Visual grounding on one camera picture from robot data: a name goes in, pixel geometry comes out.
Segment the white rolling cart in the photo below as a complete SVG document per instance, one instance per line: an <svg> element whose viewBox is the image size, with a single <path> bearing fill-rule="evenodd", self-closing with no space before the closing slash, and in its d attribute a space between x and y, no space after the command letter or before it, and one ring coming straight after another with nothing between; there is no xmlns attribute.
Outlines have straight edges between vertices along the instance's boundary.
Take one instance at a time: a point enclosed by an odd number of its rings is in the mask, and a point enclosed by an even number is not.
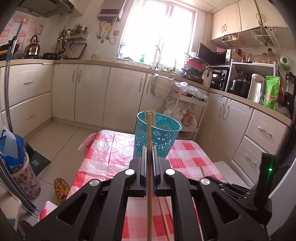
<svg viewBox="0 0 296 241"><path fill-rule="evenodd" d="M182 132L193 133L195 136L208 101L208 95L203 89L184 81L175 81L166 100L164 114L178 121Z"/></svg>

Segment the plastic bottle on counter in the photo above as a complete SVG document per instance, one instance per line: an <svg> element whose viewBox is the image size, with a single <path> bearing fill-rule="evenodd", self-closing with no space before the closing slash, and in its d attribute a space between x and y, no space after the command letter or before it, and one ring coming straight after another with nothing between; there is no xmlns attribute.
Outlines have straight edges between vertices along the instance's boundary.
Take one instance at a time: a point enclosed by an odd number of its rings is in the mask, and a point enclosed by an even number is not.
<svg viewBox="0 0 296 241"><path fill-rule="evenodd" d="M93 51L93 54L92 54L91 59L94 60L94 61L97 61L98 60L98 54L99 54L99 47L96 46L94 48L94 51Z"/></svg>

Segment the yellow slipper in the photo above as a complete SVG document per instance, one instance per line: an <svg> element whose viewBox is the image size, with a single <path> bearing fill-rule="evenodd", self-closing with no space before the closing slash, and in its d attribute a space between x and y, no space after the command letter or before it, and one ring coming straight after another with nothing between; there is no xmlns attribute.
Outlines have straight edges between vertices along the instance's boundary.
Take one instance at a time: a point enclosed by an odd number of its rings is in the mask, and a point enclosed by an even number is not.
<svg viewBox="0 0 296 241"><path fill-rule="evenodd" d="M54 180L54 190L58 201L63 203L67 199L70 187L63 178L56 178Z"/></svg>

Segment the wall water heater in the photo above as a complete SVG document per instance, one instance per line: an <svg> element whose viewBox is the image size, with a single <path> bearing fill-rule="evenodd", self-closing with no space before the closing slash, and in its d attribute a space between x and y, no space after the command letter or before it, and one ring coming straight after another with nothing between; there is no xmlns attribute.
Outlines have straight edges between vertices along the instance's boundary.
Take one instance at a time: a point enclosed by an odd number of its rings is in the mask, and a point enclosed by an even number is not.
<svg viewBox="0 0 296 241"><path fill-rule="evenodd" d="M100 21L111 23L112 21L120 21L126 0L105 0L97 15Z"/></svg>

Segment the chopstick bundle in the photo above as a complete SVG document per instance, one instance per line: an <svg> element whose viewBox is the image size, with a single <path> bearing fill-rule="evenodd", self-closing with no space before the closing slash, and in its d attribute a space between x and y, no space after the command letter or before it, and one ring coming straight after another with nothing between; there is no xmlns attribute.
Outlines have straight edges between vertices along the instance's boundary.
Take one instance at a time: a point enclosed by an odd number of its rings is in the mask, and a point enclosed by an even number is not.
<svg viewBox="0 0 296 241"><path fill-rule="evenodd" d="M156 112L154 110L144 110L144 122L150 122L151 126L156 127Z"/></svg>

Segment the spice rack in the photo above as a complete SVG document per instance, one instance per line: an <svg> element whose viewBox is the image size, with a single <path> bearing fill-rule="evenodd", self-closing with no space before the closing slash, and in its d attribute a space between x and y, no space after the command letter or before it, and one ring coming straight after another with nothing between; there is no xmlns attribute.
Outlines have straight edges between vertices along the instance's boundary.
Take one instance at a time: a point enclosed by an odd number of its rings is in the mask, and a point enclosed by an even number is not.
<svg viewBox="0 0 296 241"><path fill-rule="evenodd" d="M71 29L64 26L56 40L58 59L79 59L87 46L87 38L88 27L85 25L76 24Z"/></svg>

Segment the steel kettle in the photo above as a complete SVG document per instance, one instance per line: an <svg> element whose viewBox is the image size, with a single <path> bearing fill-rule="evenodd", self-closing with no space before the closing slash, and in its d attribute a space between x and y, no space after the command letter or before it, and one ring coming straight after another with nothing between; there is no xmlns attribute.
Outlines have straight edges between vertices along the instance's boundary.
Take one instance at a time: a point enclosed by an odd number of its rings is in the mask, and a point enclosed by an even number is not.
<svg viewBox="0 0 296 241"><path fill-rule="evenodd" d="M40 54L40 45L38 44L38 37L34 35L30 39L30 44L27 45L23 57L25 59L38 59Z"/></svg>

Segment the blue perforated bin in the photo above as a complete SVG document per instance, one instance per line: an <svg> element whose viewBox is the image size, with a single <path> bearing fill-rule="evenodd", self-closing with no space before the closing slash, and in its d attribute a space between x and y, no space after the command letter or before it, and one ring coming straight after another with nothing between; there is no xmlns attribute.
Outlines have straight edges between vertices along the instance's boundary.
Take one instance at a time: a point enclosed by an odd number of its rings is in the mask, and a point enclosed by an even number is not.
<svg viewBox="0 0 296 241"><path fill-rule="evenodd" d="M173 118L156 113L156 126L152 126L152 145L156 146L158 156L166 158L182 126ZM147 145L147 123L144 112L137 114L133 158L142 156L142 147Z"/></svg>

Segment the floral bucket with blue bag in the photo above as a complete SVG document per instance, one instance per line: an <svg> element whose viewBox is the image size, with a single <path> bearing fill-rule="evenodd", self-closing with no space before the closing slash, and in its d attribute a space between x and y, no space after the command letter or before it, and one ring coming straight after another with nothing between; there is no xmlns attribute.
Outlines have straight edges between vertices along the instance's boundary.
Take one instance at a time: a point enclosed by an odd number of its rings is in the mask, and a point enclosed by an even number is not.
<svg viewBox="0 0 296 241"><path fill-rule="evenodd" d="M1 129L1 159L18 187L30 200L41 193L41 186L30 165L23 138L9 129Z"/></svg>

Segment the green snack bag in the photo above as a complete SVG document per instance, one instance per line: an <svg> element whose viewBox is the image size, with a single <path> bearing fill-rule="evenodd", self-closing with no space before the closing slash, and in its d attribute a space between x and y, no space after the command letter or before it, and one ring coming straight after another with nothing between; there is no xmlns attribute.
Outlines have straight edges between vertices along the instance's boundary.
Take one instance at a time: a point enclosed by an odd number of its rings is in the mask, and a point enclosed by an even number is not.
<svg viewBox="0 0 296 241"><path fill-rule="evenodd" d="M278 101L278 93L280 89L279 76L267 76L263 105L267 108L275 110Z"/></svg>

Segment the black wok pan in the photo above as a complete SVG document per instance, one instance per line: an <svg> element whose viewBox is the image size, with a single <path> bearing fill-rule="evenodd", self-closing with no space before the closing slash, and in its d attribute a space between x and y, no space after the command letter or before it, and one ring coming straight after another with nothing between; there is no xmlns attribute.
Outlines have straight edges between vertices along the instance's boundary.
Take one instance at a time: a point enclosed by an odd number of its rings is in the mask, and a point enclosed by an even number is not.
<svg viewBox="0 0 296 241"><path fill-rule="evenodd" d="M6 56L7 56L8 52L9 52L9 47L10 46L12 46L12 40L9 40L8 41L8 44L1 45L1 47L0 47L0 52L1 52L1 54L0 54L0 60L1 61L6 60ZM13 51L13 56L18 51L19 46L20 45L18 43L16 43L15 49Z"/></svg>

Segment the white electric kettle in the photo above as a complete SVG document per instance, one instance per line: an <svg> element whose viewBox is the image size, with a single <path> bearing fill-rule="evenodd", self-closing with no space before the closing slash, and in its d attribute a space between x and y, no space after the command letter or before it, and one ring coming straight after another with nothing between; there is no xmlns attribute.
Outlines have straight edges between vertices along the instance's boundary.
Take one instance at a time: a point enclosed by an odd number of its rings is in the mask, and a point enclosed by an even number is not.
<svg viewBox="0 0 296 241"><path fill-rule="evenodd" d="M252 74L248 100L263 104L266 79L259 74Z"/></svg>

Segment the wooden chopstick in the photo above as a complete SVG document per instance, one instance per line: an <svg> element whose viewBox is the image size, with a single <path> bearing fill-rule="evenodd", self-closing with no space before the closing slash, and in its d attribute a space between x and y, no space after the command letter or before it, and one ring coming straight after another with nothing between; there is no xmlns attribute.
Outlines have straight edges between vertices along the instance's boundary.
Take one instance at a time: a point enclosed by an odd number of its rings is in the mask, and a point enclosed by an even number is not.
<svg viewBox="0 0 296 241"><path fill-rule="evenodd" d="M205 172L204 172L204 169L203 169L202 164L199 164L199 166L200 166L200 169L201 169L201 172L202 172L203 177L205 177Z"/></svg>
<svg viewBox="0 0 296 241"><path fill-rule="evenodd" d="M173 210L172 210L172 205L171 205L171 198L170 197L165 197L166 205L168 207L171 219L173 220Z"/></svg>
<svg viewBox="0 0 296 241"><path fill-rule="evenodd" d="M162 198L158 197L158 199L159 199L159 206L160 206L160 209L161 209L161 212L162 212L162 217L163 217L163 221L164 221L164 225L165 225L165 229L166 229L166 235L167 235L168 241L172 241L169 226L168 226L168 222L167 222L167 219L166 219L166 214L165 214L164 207L163 207Z"/></svg>
<svg viewBox="0 0 296 241"><path fill-rule="evenodd" d="M147 124L147 240L152 240L152 127Z"/></svg>

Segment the range hood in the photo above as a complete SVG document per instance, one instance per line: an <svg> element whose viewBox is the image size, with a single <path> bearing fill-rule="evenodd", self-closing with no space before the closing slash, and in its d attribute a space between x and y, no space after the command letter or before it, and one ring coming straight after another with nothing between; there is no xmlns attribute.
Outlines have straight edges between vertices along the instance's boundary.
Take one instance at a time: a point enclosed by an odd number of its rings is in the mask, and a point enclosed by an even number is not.
<svg viewBox="0 0 296 241"><path fill-rule="evenodd" d="M70 1L61 0L26 0L18 11L36 16L49 18L55 15L71 14L74 5Z"/></svg>

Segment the white plastic bag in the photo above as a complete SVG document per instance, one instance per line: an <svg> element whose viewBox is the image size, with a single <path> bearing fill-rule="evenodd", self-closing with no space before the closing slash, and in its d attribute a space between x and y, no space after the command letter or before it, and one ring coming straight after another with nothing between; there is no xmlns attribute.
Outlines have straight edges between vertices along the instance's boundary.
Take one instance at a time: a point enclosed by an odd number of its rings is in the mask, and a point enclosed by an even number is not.
<svg viewBox="0 0 296 241"><path fill-rule="evenodd" d="M193 104L189 102L179 101L178 104L176 104L176 100L170 100L166 105L164 115L175 119L183 127L196 128L197 121L195 119L192 107Z"/></svg>

